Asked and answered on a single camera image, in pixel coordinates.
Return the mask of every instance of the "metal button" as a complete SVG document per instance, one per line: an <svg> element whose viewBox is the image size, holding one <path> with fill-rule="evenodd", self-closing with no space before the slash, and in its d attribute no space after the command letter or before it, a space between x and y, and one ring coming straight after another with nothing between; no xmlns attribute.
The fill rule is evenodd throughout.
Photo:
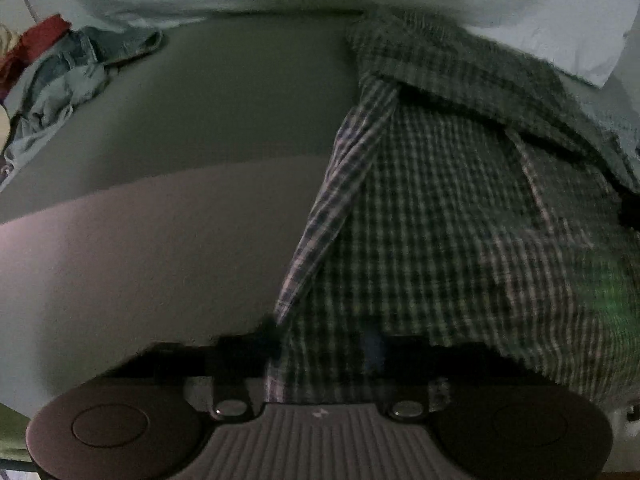
<svg viewBox="0 0 640 480"><path fill-rule="evenodd" d="M415 400L401 400L393 405L391 412L397 418L415 418L422 415L424 408Z"/></svg>
<svg viewBox="0 0 640 480"><path fill-rule="evenodd" d="M241 416L247 410L244 400L227 399L222 400L216 406L216 414L219 416Z"/></svg>

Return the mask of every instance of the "red cloth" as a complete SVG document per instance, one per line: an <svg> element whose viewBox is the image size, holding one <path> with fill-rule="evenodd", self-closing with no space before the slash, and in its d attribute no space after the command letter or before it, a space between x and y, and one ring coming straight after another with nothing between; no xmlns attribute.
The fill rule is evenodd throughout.
<svg viewBox="0 0 640 480"><path fill-rule="evenodd" d="M18 44L4 56L0 65L0 100L4 100L24 69L52 47L70 28L71 23L63 20L59 14L54 14L20 37Z"/></svg>

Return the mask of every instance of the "blue denim clothing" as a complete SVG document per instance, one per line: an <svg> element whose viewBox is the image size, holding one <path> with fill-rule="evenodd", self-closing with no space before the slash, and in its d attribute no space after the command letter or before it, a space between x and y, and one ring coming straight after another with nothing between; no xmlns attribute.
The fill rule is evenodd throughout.
<svg viewBox="0 0 640 480"><path fill-rule="evenodd" d="M27 67L4 100L13 129L4 157L14 170L0 190L55 135L75 106L108 85L114 67L157 50L161 41L162 32L155 29L85 27L69 32Z"/></svg>

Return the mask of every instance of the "plaid cloth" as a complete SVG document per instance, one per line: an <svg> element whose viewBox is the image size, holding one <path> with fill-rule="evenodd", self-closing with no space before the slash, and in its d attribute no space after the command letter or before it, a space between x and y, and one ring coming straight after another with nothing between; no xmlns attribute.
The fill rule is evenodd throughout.
<svg viewBox="0 0 640 480"><path fill-rule="evenodd" d="M640 187L617 144L549 66L442 18L379 12L348 41L360 98L276 306L268 400L375 397L371 328L484 342L599 403L640 392L640 237L611 184Z"/></svg>

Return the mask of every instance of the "pile of clothes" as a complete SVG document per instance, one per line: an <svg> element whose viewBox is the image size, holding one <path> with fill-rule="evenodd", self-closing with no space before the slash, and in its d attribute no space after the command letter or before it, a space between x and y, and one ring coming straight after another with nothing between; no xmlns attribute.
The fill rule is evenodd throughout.
<svg viewBox="0 0 640 480"><path fill-rule="evenodd" d="M18 36L0 25L0 190L53 137L74 107L98 95L119 66L157 50L162 32L72 30L59 14Z"/></svg>

